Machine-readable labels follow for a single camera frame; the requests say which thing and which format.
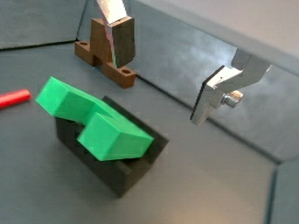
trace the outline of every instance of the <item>red marker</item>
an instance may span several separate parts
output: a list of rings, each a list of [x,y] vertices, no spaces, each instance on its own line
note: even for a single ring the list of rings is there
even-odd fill
[[[28,89],[21,89],[7,94],[0,94],[0,109],[16,103],[31,100],[32,95]]]

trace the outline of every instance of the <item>gray surface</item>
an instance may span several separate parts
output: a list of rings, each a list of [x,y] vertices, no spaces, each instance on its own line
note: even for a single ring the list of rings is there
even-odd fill
[[[136,1],[132,1],[131,15],[136,22],[136,57],[131,67],[192,107],[202,82],[222,65],[230,65],[236,48]],[[90,39],[90,20],[99,16],[88,1],[80,39]],[[242,89],[246,95],[238,107],[223,106],[212,117],[283,161],[299,156],[298,81],[294,75],[272,66],[264,79]]]
[[[0,48],[76,39],[86,0],[1,0]]]
[[[49,75],[108,95],[171,142],[136,186],[116,199],[55,137],[53,118],[35,101],[0,111],[0,223],[264,224],[275,164],[151,86],[119,88],[75,55],[74,45],[0,52],[0,91]]]
[[[136,0],[299,75],[296,0]]]
[[[299,159],[278,168],[271,224],[299,223]]]

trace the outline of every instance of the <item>black holder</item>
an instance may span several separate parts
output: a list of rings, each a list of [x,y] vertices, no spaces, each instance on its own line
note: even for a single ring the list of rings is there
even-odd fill
[[[103,101],[152,137],[154,142],[140,158],[99,161],[86,147],[78,141],[84,126],[74,121],[56,119],[57,138],[84,162],[88,168],[96,173],[118,197],[122,197],[136,181],[150,170],[168,139],[163,137],[144,122],[142,122],[119,104],[108,97]]]

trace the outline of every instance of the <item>silver bracket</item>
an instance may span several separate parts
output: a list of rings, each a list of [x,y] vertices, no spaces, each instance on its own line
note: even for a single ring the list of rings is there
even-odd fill
[[[135,20],[127,15],[123,0],[98,0],[98,6],[104,14],[114,64],[120,68],[136,56]]]
[[[212,111],[227,104],[235,108],[243,94],[238,89],[260,81],[271,65],[254,55],[238,50],[231,65],[222,66],[202,83],[200,94],[195,102],[191,121],[202,125]]]

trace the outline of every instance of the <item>green plastic block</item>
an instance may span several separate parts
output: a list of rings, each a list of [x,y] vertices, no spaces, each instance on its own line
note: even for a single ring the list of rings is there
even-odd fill
[[[154,141],[127,120],[118,120],[98,113],[92,116],[78,140],[102,161],[140,158]]]
[[[100,161],[144,155],[154,138],[96,97],[51,77],[36,101],[52,116],[86,125],[78,140]]]

